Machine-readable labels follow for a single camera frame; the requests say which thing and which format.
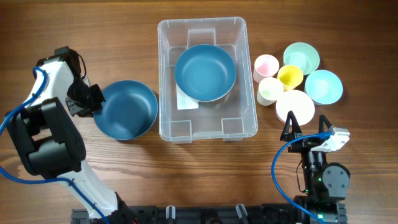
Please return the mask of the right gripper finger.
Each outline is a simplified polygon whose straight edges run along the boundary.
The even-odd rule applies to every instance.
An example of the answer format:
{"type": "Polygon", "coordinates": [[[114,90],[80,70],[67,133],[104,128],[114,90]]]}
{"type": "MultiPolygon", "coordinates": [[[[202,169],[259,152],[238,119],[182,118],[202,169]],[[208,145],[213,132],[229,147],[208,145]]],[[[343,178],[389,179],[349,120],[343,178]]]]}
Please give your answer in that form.
{"type": "Polygon", "coordinates": [[[280,136],[281,141],[292,141],[302,137],[302,130],[298,124],[298,121],[294,115],[293,111],[289,111],[287,113],[287,119],[285,120],[285,126],[282,130],[282,134],[280,136]]]}
{"type": "Polygon", "coordinates": [[[328,131],[330,127],[332,127],[332,124],[329,122],[324,114],[321,114],[319,116],[318,132],[323,133],[325,131],[328,131]]]}

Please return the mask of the pink small bowl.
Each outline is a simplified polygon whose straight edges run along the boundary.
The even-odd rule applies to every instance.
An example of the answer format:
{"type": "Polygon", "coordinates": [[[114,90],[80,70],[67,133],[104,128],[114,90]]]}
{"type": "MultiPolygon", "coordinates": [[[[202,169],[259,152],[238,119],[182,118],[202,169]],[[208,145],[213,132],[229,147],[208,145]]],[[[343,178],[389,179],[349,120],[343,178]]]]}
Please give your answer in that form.
{"type": "Polygon", "coordinates": [[[276,115],[286,122],[287,114],[293,111],[300,126],[309,123],[315,114],[315,105],[312,99],[300,90],[289,90],[283,92],[275,105],[276,115]]]}

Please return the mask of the light blue small bowl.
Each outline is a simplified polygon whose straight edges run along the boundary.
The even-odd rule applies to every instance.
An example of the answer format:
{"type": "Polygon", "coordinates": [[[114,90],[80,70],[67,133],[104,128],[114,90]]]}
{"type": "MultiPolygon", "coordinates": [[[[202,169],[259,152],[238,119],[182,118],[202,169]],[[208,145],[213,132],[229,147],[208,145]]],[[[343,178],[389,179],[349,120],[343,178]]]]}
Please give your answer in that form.
{"type": "Polygon", "coordinates": [[[316,70],[307,76],[304,90],[316,105],[330,105],[342,97],[343,84],[333,72],[316,70]]]}

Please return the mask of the dark blue bowl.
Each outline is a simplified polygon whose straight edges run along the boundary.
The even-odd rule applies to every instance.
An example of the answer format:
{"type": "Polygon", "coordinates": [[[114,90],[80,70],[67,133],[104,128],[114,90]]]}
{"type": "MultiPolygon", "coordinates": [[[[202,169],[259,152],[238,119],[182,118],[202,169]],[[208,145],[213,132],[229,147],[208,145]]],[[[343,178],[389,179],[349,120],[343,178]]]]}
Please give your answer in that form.
{"type": "Polygon", "coordinates": [[[102,110],[94,112],[94,121],[105,135],[120,141],[141,137],[157,119],[155,93],[136,80],[122,80],[108,85],[102,94],[102,110]]]}
{"type": "Polygon", "coordinates": [[[237,78],[234,60],[227,51],[209,44],[196,45],[177,59],[174,79],[188,96],[212,100],[231,91],[237,78]]]}

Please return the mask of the mint green small bowl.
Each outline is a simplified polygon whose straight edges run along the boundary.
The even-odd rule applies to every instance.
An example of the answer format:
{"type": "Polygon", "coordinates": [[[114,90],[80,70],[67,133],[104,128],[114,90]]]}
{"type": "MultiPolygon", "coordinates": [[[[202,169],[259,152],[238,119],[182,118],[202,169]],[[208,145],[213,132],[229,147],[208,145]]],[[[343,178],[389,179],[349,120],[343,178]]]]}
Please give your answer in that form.
{"type": "Polygon", "coordinates": [[[294,65],[301,69],[304,75],[309,75],[318,69],[320,55],[310,44],[296,42],[284,50],[283,63],[284,65],[294,65]]]}

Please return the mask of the cream large bowl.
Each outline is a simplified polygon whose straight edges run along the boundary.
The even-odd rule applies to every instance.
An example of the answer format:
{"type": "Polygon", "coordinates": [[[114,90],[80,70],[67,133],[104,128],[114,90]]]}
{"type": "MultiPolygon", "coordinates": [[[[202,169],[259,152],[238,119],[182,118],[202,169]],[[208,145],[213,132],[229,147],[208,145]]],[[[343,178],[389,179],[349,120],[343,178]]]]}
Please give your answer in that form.
{"type": "Polygon", "coordinates": [[[222,95],[222,96],[220,96],[220,97],[218,97],[218,98],[212,99],[212,100],[198,100],[198,99],[195,99],[195,98],[193,98],[193,97],[191,97],[191,96],[188,96],[187,94],[184,93],[185,97],[187,97],[187,98],[189,98],[189,99],[191,99],[191,100],[193,100],[193,101],[205,102],[205,103],[209,103],[209,102],[214,102],[214,101],[221,100],[221,99],[225,98],[226,96],[228,96],[229,94],[230,94],[230,91],[227,92],[226,94],[224,94],[224,95],[222,95]]]}

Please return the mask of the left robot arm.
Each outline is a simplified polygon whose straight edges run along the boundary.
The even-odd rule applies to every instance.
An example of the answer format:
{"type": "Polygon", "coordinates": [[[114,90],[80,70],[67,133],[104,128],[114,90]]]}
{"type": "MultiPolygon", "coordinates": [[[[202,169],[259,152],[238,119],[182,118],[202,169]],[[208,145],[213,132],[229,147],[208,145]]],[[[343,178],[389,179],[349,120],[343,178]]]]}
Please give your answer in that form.
{"type": "Polygon", "coordinates": [[[99,86],[89,83],[81,55],[61,47],[40,59],[32,73],[28,99],[1,125],[25,170],[41,176],[40,184],[56,182],[69,190],[86,208],[90,223],[137,223],[133,211],[88,165],[83,138],[71,120],[101,111],[105,101],[99,86]]]}

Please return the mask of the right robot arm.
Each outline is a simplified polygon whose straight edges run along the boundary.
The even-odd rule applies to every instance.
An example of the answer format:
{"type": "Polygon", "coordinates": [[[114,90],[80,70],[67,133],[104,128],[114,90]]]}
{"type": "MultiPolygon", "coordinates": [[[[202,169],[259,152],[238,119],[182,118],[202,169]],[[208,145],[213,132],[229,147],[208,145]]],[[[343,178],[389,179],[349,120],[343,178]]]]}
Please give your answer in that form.
{"type": "Polygon", "coordinates": [[[337,162],[327,162],[328,153],[340,150],[348,141],[346,128],[332,125],[325,115],[320,115],[318,133],[304,136],[293,111],[287,113],[280,140],[282,149],[299,153],[303,170],[304,196],[290,199],[278,187],[281,195],[292,205],[292,223],[347,223],[345,205],[351,174],[337,162]]]}

